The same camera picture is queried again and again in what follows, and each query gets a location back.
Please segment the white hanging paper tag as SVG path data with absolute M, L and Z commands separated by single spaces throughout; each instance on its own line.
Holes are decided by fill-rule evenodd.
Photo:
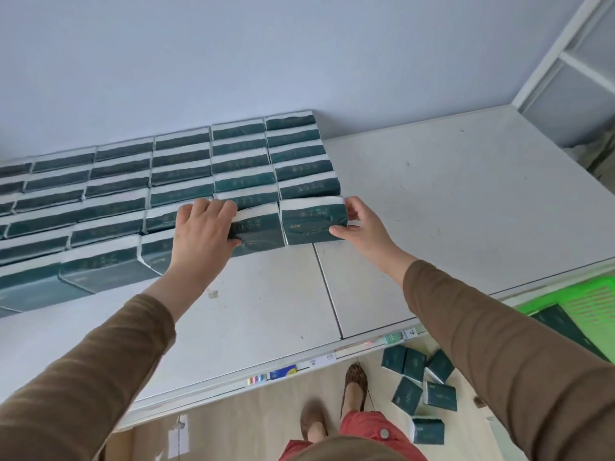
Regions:
M 186 461 L 190 452 L 188 414 L 179 414 L 168 432 L 168 461 Z

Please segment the brown patterned flat shoe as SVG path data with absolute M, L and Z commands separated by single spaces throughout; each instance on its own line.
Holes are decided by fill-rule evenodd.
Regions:
M 301 411 L 299 420 L 304 441 L 317 443 L 328 436 L 324 406 L 320 400 L 309 400 Z
M 365 411 L 366 397 L 368 395 L 368 378 L 361 364 L 358 362 L 349 366 L 344 381 L 340 421 L 352 411 Z

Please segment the person's right hand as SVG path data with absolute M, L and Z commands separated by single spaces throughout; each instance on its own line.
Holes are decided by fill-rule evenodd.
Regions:
M 349 241 L 352 246 L 391 278 L 405 274 L 417 258 L 393 242 L 378 215 L 359 197 L 346 197 L 344 201 L 349 221 L 358 221 L 360 226 L 360 240 Z

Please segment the bright green plastic basket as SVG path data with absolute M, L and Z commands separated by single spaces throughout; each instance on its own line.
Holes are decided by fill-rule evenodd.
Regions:
M 529 316 L 557 303 L 615 364 L 615 277 L 603 275 L 566 286 L 516 306 Z

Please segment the scattered loose tissue packs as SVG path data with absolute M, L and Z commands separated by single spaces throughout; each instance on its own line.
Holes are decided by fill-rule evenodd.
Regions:
M 410 441 L 414 444 L 444 445 L 444 421 L 420 415 L 419 406 L 457 411 L 456 388 L 447 384 L 454 370 L 448 356 L 439 349 L 428 358 L 414 348 L 395 345 L 384 349 L 381 367 L 401 376 L 391 402 L 410 417 Z

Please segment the rows of shelved tissue packs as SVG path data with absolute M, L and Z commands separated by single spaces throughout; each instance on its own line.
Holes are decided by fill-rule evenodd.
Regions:
M 0 161 L 0 319 L 161 276 L 178 210 L 341 196 L 311 110 Z

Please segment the brown long-sleeved top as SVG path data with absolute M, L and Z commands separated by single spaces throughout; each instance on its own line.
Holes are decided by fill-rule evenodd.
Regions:
M 387 445 L 354 436 L 331 436 L 301 450 L 290 461 L 408 461 Z

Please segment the person's left hand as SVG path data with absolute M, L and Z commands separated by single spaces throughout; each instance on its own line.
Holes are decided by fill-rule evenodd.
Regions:
M 177 213 L 168 269 L 205 289 L 216 279 L 233 249 L 227 240 L 237 205 L 231 200 L 197 198 Z

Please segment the white metal shelving frame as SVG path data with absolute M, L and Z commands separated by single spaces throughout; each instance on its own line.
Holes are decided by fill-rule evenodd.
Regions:
M 584 0 L 512 106 L 561 148 L 615 122 L 615 0 Z

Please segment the red shorts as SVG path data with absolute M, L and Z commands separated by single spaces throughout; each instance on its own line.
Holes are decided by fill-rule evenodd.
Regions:
M 378 411 L 350 412 L 341 422 L 339 433 L 335 436 L 354 436 L 381 442 L 402 454 L 408 461 L 428 461 L 404 432 Z M 304 440 L 289 441 L 279 461 L 290 461 L 290 458 L 312 444 L 315 443 Z

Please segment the person's left forearm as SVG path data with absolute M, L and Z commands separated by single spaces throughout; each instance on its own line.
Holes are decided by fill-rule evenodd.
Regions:
M 229 256 L 177 262 L 0 405 L 0 461 L 95 461 Z

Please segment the person's right forearm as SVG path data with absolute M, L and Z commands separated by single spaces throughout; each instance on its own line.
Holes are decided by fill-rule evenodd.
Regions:
M 615 365 L 404 251 L 379 268 L 530 461 L 615 461 Z

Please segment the dark green tissue packet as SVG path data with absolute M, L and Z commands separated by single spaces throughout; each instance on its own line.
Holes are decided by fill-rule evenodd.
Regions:
M 348 226 L 348 210 L 341 196 L 295 198 L 279 202 L 288 246 L 340 241 L 331 226 Z
M 531 314 L 530 317 L 540 321 L 543 325 L 577 343 L 604 361 L 610 362 L 609 358 L 589 340 L 572 318 L 557 303 Z
M 232 220 L 228 238 L 241 240 L 232 257 L 285 247 L 279 204 L 272 202 L 238 211 Z

